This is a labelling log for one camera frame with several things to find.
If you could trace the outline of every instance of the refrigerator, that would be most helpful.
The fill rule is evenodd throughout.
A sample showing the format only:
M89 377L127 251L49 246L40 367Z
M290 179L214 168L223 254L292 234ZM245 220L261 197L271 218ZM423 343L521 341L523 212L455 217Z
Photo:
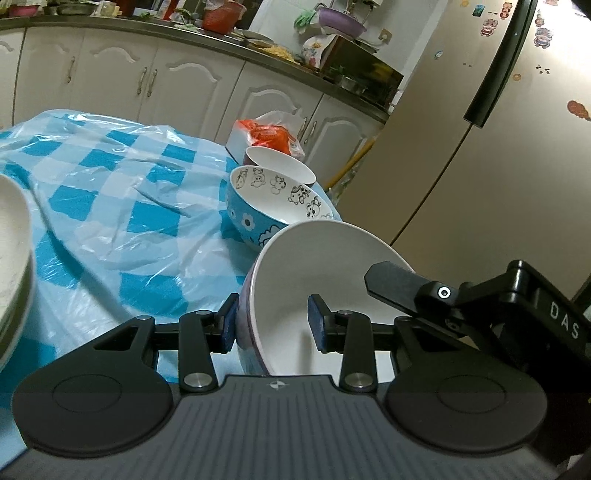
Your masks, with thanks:
M450 0L337 209L459 286L591 274L591 21L570 0Z

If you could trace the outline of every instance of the cabinet door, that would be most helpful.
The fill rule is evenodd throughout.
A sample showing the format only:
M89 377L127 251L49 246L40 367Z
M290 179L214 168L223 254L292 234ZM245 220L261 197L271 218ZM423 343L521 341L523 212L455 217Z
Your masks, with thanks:
M74 67L83 37L81 28L28 29L18 68L15 123L46 110L70 107Z
M70 108L137 121L156 44L146 35L86 30Z
M226 143L236 120L254 119L272 110L309 120L321 97L318 90L297 80L247 63L228 103L216 142Z
M145 125L171 125L215 140L244 61L203 48L162 40L139 111Z
M24 30L0 33L0 130L12 126L14 83Z
M324 186L382 128L377 120L324 95L302 136L306 165Z

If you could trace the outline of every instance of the white plate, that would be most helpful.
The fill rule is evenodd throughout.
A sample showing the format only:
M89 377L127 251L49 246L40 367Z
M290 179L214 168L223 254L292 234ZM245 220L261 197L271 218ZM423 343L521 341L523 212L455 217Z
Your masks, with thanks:
M251 30L236 30L236 33L242 35L244 38L251 38L253 40L265 40L271 43L272 45L275 45L275 42L272 39L264 35L261 35L258 32L253 32Z
M31 255L25 274L22 278L21 288L18 291L17 300L6 327L0 332L0 372L10 360L21 338L22 330L35 297L35 258Z
M0 329L13 308L31 252L31 216L20 187L0 175Z
M369 296L363 279L371 265L386 260L412 271L376 236L334 220L295 223L271 238L255 261L248 292L252 343L269 374L330 374L338 384L343 356L316 349L308 296L319 293L332 311L354 310L391 325L403 313ZM378 381L391 381L390 352L376 352L376 363Z

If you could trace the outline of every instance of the plastic sheet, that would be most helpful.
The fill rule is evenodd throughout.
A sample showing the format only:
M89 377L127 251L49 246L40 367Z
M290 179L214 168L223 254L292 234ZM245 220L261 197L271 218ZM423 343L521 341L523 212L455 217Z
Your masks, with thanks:
M0 132L0 173L25 190L37 260L31 314L0 372L0 465L24 448L9 399L31 371L137 314L175 322L240 291L256 253L226 215L236 166L170 127L74 111ZM213 357L220 381L243 373L236 348ZM177 381L176 353L158 371Z

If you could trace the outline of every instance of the refrigerator handle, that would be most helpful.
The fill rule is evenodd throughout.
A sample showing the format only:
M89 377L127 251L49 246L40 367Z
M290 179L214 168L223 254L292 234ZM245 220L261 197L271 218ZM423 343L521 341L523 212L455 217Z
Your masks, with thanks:
M534 19L538 0L519 0L513 17L499 50L492 59L472 103L468 107L464 119L479 128L484 127L486 120L501 96L505 84L511 75L515 62L521 53L525 38Z

